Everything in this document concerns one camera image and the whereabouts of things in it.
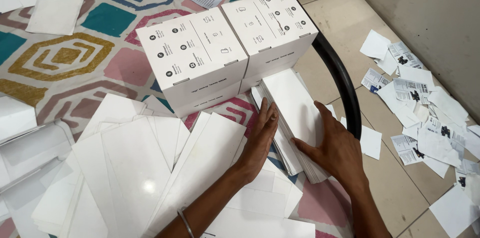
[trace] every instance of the bracelet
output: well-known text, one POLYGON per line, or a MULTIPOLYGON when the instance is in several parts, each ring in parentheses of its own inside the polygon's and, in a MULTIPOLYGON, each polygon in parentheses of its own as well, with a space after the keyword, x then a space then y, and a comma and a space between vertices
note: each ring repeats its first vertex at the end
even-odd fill
POLYGON ((184 206, 184 207, 182 207, 181 209, 178 209, 178 210, 177 210, 177 213, 178 213, 178 215, 182 218, 183 223, 185 223, 185 227, 187 227, 187 231, 188 231, 188 234, 190 234, 190 238, 195 238, 195 237, 193 236, 194 233, 192 232, 192 230, 191 230, 191 228, 190 228, 190 226, 189 226, 189 224, 188 224, 188 222, 187 222, 187 219, 186 219, 185 216, 183 215, 183 210, 185 210, 186 208, 187 208, 187 207, 184 206))

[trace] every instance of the person's left hand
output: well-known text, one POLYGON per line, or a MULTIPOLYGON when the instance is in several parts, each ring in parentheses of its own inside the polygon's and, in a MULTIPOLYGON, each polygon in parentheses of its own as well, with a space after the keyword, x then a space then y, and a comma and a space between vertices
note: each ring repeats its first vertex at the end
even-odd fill
POLYGON ((261 106, 258 119, 243 152, 235 163, 235 166, 245 175, 247 184, 251 183, 262 169, 279 122, 275 103, 267 109, 267 98, 264 97, 261 106))

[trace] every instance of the person's right hand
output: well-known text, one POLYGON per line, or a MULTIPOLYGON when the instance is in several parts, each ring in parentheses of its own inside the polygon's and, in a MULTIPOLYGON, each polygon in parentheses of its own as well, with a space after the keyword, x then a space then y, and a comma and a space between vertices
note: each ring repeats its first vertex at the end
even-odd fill
POLYGON ((363 172, 360 141, 333 118, 332 113, 315 101, 323 120, 324 137, 318 147, 312 147, 298 138, 292 138, 297 148, 315 163, 332 174, 349 193, 368 189, 368 179, 363 172))

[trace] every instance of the person's hand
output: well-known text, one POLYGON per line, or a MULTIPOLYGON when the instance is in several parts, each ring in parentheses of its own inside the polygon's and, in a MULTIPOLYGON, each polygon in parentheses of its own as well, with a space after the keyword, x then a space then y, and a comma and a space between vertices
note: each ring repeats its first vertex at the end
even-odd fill
POLYGON ((323 104, 318 101, 314 103, 324 123, 322 143, 318 147, 312 147, 298 138, 292 138, 292 141, 300 151, 332 174, 347 193, 368 189, 368 179, 363 172, 360 141, 333 118, 323 104))
POLYGON ((246 184, 251 183, 262 169, 278 127, 279 114, 275 103, 272 103, 267 108, 267 98, 264 97, 261 101, 258 119, 253 126, 242 154, 235 163, 235 166, 244 175, 246 184))

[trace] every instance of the black metal frame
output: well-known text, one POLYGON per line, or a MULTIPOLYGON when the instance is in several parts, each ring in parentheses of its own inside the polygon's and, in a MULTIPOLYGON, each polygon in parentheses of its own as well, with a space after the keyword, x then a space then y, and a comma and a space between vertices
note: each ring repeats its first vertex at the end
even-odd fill
MULTIPOLYGON (((306 11, 305 13, 308 15, 310 20, 315 23, 306 11)), ((347 130, 350 131, 355 138, 360 139, 362 135, 362 115, 360 112, 360 105, 357 99, 357 94, 355 93, 355 88, 352 84, 352 80, 345 69, 345 65, 343 65, 339 55, 335 52, 320 30, 318 30, 317 37, 311 45, 317 51, 318 55, 320 55, 321 59, 330 71, 336 87, 339 89, 340 97, 343 101, 343 107, 345 108, 345 116, 347 118, 347 130)))

